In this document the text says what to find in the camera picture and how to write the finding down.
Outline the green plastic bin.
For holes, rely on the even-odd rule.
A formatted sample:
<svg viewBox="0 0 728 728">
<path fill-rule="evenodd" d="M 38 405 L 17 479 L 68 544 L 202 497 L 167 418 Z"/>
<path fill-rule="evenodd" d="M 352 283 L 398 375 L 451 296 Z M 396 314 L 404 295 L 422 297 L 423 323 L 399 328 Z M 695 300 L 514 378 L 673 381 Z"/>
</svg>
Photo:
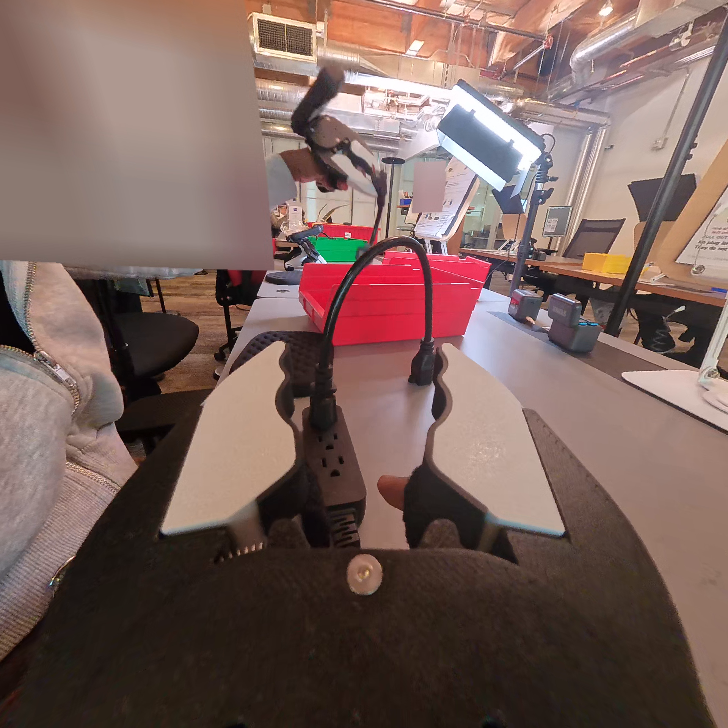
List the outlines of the green plastic bin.
<svg viewBox="0 0 728 728">
<path fill-rule="evenodd" d="M 326 263 L 354 263 L 369 246 L 368 240 L 346 237 L 312 237 L 312 245 Z"/>
</svg>

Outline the red and black chair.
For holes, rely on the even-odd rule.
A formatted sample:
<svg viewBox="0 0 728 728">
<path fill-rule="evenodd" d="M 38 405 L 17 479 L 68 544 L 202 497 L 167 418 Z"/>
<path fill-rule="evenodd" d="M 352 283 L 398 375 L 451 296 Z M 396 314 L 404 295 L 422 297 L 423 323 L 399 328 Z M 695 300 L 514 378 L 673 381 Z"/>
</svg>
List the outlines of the red and black chair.
<svg viewBox="0 0 728 728">
<path fill-rule="evenodd" d="M 242 325 L 233 325 L 232 310 L 238 306 L 248 311 L 258 297 L 266 271 L 219 269 L 215 274 L 215 301 L 222 308 L 226 340 L 214 353 L 222 365 L 232 352 Z"/>
</svg>

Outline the wooden desk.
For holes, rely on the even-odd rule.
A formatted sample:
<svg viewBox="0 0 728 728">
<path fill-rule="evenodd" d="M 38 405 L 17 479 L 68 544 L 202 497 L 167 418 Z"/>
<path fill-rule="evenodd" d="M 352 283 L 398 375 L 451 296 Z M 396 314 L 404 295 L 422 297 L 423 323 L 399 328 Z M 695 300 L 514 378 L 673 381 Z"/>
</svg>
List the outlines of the wooden desk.
<svg viewBox="0 0 728 728">
<path fill-rule="evenodd" d="M 513 255 L 509 251 L 502 252 L 499 250 L 460 248 L 460 254 L 462 254 L 463 256 L 480 257 L 484 259 L 496 259 L 509 264 L 515 264 L 517 260 L 517 256 Z M 621 287 L 624 280 L 624 275 L 605 274 L 598 271 L 585 271 L 578 267 L 576 264 L 558 262 L 553 259 L 527 259 L 526 265 L 529 267 L 539 268 L 542 271 L 545 271 L 552 275 L 558 275 L 567 278 L 584 279 L 596 282 L 600 285 Z M 662 279 L 658 281 L 652 281 L 651 279 L 639 278 L 638 282 L 635 285 L 635 290 L 641 291 L 643 293 L 678 298 L 682 301 L 717 306 L 719 308 L 722 308 L 725 303 L 725 294 L 723 293 L 715 292 L 712 290 L 692 289 L 669 282 L 665 283 Z"/>
</svg>

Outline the white microscope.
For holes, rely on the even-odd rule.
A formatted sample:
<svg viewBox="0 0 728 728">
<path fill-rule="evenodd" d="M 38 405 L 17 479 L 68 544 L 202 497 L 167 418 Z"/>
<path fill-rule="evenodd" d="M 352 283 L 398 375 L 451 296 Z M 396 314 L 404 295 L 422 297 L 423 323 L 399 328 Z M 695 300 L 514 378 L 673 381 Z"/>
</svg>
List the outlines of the white microscope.
<svg viewBox="0 0 728 728">
<path fill-rule="evenodd" d="M 278 287 L 295 287 L 301 283 L 303 269 L 307 264 L 325 265 L 327 261 L 315 248 L 315 241 L 324 233 L 324 226 L 316 223 L 313 226 L 288 234 L 286 240 L 293 244 L 286 259 L 283 261 L 282 271 L 266 273 L 264 282 Z"/>
</svg>

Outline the LED light panel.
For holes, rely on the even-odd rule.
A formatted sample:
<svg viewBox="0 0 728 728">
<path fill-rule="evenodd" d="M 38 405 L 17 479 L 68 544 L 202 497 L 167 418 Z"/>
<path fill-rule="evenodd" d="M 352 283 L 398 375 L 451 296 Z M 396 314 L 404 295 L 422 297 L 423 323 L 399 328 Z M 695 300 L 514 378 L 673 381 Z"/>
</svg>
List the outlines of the LED light panel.
<svg viewBox="0 0 728 728">
<path fill-rule="evenodd" d="M 451 88 L 436 132 L 440 146 L 493 189 L 501 191 L 515 179 L 515 195 L 545 153 L 541 135 L 505 114 L 464 80 Z"/>
</svg>

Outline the black power strip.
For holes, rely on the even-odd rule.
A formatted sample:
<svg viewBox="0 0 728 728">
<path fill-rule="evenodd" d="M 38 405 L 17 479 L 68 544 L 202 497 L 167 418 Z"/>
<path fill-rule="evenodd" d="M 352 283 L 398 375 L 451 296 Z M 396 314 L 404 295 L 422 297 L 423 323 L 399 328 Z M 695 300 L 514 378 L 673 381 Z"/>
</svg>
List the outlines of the black power strip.
<svg viewBox="0 0 728 728">
<path fill-rule="evenodd" d="M 343 412 L 325 431 L 309 423 L 302 412 L 302 437 L 307 466 L 321 493 L 323 510 L 335 548 L 360 549 L 359 527 L 366 514 L 367 487 L 359 467 Z"/>
</svg>

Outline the red plastic bin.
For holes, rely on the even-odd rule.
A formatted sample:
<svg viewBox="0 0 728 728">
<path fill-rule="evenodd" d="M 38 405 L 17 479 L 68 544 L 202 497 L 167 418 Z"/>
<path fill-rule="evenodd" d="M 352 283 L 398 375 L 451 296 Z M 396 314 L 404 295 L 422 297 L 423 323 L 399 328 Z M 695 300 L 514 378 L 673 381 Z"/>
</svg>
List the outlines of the red plastic bin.
<svg viewBox="0 0 728 728">
<path fill-rule="evenodd" d="M 475 302 L 480 300 L 480 292 L 491 275 L 492 264 L 490 262 L 471 256 L 462 258 L 434 253 L 428 254 L 427 258 L 432 271 L 442 270 L 460 278 L 468 279 L 471 282 L 471 288 L 475 291 L 471 296 Z M 384 254 L 382 265 L 406 265 L 414 269 L 421 268 L 420 260 L 414 252 L 396 250 L 388 250 Z"/>
<path fill-rule="evenodd" d="M 368 242 L 372 235 L 374 235 L 374 239 L 377 240 L 378 235 L 378 229 L 375 229 L 372 226 L 351 225 L 349 223 L 308 222 L 307 226 L 309 228 L 321 226 L 323 234 L 330 238 L 353 239 Z"/>
<path fill-rule="evenodd" d="M 307 264 L 299 285 L 305 313 L 323 331 L 333 296 L 350 264 Z M 468 279 L 442 270 L 432 271 L 435 339 L 465 334 L 475 309 L 475 291 Z M 341 307 L 333 345 L 342 347 L 424 336 L 424 281 L 421 269 L 370 264 L 355 280 Z"/>
</svg>

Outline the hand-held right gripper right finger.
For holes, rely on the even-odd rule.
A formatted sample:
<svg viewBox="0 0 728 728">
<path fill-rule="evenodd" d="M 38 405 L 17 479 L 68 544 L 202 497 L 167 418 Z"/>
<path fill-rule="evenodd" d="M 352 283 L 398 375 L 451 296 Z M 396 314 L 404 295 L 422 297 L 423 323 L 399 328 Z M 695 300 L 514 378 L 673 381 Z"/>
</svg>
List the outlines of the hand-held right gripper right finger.
<svg viewBox="0 0 728 728">
<path fill-rule="evenodd" d="M 424 448 L 427 518 L 452 521 L 468 549 L 491 549 L 504 531 L 564 537 L 519 400 L 453 344 L 438 348 L 435 369 Z"/>
</svg>

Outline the person's left hand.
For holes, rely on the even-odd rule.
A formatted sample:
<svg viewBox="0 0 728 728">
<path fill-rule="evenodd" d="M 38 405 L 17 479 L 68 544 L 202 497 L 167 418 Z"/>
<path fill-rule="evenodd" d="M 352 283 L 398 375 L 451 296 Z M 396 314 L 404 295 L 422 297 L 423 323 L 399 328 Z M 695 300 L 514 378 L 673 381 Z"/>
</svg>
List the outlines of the person's left hand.
<svg viewBox="0 0 728 728">
<path fill-rule="evenodd" d="M 282 151 L 279 155 L 296 182 L 301 184 L 315 183 L 324 192 L 348 190 L 345 181 L 338 180 L 334 184 L 331 183 L 310 150 L 291 149 Z"/>
</svg>

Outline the metal air duct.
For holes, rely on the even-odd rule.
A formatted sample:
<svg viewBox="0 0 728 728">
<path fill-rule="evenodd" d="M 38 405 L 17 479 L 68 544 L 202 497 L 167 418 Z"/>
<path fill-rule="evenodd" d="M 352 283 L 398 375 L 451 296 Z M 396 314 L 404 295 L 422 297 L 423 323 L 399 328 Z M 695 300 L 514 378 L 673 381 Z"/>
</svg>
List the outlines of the metal air duct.
<svg viewBox="0 0 728 728">
<path fill-rule="evenodd" d="M 659 38 L 725 5 L 724 1 L 641 1 L 636 10 L 590 36 L 569 60 L 576 77 L 589 76 L 593 62 L 613 50 L 644 38 Z"/>
</svg>

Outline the black mesh office chair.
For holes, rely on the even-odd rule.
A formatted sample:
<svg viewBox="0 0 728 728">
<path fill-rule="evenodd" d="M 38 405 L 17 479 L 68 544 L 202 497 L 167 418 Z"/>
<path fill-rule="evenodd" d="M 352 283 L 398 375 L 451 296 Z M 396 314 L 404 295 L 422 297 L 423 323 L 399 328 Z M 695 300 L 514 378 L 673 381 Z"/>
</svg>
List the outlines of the black mesh office chair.
<svg viewBox="0 0 728 728">
<path fill-rule="evenodd" d="M 610 220 L 582 219 L 563 252 L 569 260 L 583 260 L 587 253 L 608 253 L 623 228 L 625 218 Z"/>
</svg>

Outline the yellow plastic bin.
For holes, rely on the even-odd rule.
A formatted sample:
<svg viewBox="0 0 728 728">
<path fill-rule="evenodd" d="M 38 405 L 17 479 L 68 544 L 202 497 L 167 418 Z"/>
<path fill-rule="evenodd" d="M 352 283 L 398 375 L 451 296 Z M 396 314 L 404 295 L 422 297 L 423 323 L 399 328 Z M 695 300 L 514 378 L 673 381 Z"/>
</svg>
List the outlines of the yellow plastic bin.
<svg viewBox="0 0 728 728">
<path fill-rule="evenodd" d="M 612 253 L 586 253 L 582 260 L 582 270 L 603 275 L 626 275 L 632 257 Z"/>
</svg>

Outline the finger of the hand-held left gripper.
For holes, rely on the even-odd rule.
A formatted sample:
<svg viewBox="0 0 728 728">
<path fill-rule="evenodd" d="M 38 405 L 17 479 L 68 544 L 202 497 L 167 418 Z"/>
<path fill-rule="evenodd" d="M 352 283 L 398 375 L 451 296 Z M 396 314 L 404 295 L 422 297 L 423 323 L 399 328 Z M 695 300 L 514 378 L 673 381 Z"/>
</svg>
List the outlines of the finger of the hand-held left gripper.
<svg viewBox="0 0 728 728">
<path fill-rule="evenodd" d="M 366 144 L 340 142 L 333 148 L 331 162 L 354 190 L 370 197 L 387 194 L 386 171 Z"/>
</svg>

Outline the cardboard sign with paper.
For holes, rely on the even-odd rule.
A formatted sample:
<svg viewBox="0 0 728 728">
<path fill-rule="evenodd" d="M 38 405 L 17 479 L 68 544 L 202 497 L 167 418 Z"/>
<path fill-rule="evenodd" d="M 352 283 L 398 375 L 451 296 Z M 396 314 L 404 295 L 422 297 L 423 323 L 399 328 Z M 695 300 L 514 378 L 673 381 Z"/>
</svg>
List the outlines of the cardboard sign with paper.
<svg viewBox="0 0 728 728">
<path fill-rule="evenodd" d="M 663 274 L 704 287 L 726 281 L 726 186 L 724 144 L 679 214 L 660 223 L 648 261 Z"/>
</svg>

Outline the white ceiling heater unit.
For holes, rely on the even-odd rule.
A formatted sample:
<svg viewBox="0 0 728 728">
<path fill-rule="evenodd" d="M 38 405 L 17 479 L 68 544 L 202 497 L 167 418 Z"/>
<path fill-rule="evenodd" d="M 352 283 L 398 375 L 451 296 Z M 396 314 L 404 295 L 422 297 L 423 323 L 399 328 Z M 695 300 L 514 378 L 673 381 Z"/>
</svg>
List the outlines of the white ceiling heater unit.
<svg viewBox="0 0 728 728">
<path fill-rule="evenodd" d="M 317 25 L 265 13 L 249 16 L 253 52 L 270 58 L 317 61 Z"/>
</svg>

